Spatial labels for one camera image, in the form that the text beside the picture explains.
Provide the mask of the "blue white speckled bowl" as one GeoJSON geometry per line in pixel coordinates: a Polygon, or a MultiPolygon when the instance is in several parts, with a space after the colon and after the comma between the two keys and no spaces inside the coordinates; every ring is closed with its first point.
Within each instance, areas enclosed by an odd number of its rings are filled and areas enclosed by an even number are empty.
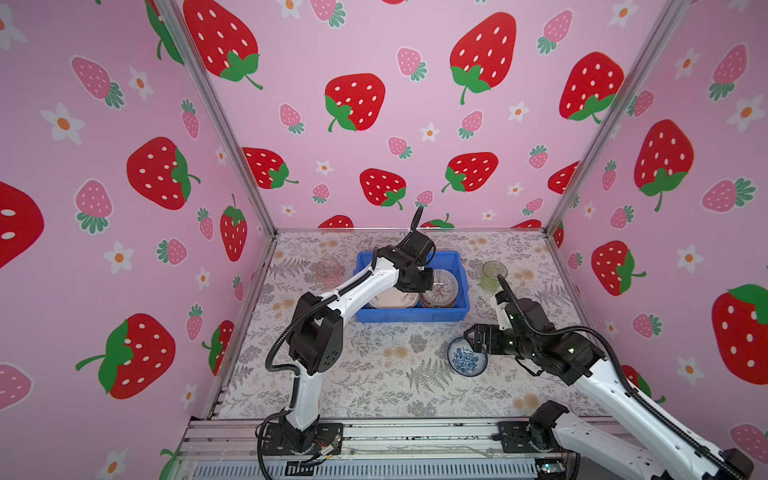
{"type": "Polygon", "coordinates": [[[467,378],[481,375],[488,365],[487,354],[475,352],[464,338],[456,338],[449,344],[447,360],[457,374],[467,378]]]}

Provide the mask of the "cream floral plate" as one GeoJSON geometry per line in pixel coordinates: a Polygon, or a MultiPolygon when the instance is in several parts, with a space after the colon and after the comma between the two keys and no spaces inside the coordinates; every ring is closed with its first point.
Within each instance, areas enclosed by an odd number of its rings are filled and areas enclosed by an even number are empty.
{"type": "Polygon", "coordinates": [[[419,300],[419,293],[406,293],[392,287],[375,296],[369,306],[374,309],[408,309],[415,307],[419,300]]]}

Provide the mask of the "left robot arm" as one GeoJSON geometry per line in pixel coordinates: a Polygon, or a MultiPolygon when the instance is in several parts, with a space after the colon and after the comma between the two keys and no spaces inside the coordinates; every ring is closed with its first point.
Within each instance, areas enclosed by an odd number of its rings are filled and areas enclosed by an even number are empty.
{"type": "Polygon", "coordinates": [[[394,288],[423,293],[432,288],[436,254],[431,240],[405,239],[372,253],[371,262],[338,287],[297,302],[285,330],[268,350],[265,369],[287,371],[293,379],[289,404],[277,415],[279,438],[295,451],[313,443],[320,421],[320,393],[325,373],[340,359],[346,323],[379,294],[394,288]]]}

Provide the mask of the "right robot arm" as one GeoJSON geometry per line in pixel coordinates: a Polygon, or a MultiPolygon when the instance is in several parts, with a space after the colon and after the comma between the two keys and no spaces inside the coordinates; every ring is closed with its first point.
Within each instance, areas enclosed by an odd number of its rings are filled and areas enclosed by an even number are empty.
{"type": "Polygon", "coordinates": [[[742,451],[722,449],[697,435],[635,387],[608,341],[593,329],[541,331],[516,317],[507,329],[476,324],[463,337],[476,352],[532,361],[537,367],[532,376],[560,378],[597,402],[642,444],[599,441],[596,428],[566,406],[547,401],[530,417],[523,436],[539,451],[560,446],[626,478],[747,479],[754,471],[742,451]]]}

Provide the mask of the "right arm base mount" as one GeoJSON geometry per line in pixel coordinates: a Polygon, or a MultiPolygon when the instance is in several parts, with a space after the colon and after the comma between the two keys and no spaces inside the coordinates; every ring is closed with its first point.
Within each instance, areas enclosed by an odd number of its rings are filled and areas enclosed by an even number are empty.
{"type": "Polygon", "coordinates": [[[501,444],[505,453],[519,454],[564,454],[567,452],[554,434],[529,422],[502,421],[498,431],[491,435],[493,441],[501,444]]]}

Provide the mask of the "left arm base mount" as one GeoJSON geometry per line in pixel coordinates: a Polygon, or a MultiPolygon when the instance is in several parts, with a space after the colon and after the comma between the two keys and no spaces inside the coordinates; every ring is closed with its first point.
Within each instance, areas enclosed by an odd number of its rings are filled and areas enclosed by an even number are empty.
{"type": "Polygon", "coordinates": [[[261,451],[267,456],[316,455],[341,452],[344,433],[343,423],[315,421],[300,431],[287,420],[269,423],[260,436],[261,451]]]}

